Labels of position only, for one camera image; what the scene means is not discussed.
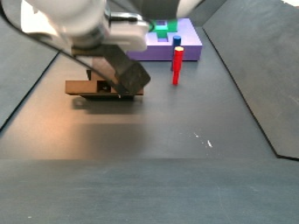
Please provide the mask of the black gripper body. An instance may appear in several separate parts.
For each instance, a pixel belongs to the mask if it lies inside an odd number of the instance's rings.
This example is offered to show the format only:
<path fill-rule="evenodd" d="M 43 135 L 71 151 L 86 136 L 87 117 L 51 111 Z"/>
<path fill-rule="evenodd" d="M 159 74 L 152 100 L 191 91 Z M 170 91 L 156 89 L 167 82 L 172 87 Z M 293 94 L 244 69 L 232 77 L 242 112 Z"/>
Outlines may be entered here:
<path fill-rule="evenodd" d="M 116 71 L 114 87 L 120 95 L 136 95 L 148 84 L 151 77 L 142 64 L 130 59 L 118 45 L 100 45 L 94 49 L 72 48 L 74 56 L 99 56 Z"/>

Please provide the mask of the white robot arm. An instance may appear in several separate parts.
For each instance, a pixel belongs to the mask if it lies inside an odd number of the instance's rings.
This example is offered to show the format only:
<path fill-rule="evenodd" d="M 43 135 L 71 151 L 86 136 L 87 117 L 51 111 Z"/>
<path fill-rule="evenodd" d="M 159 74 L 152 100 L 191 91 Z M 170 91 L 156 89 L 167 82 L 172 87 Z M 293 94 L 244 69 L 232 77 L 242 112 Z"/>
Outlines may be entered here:
<path fill-rule="evenodd" d="M 22 23 L 8 17 L 0 0 L 0 18 L 28 39 L 76 60 L 100 57 L 112 67 L 107 76 L 94 66 L 88 69 L 104 80 L 116 95 L 138 95 L 151 80 L 128 51 L 147 49 L 146 34 L 155 20 L 184 18 L 206 0 L 127 0 L 134 11 L 114 12 L 108 0 L 22 0 Z"/>

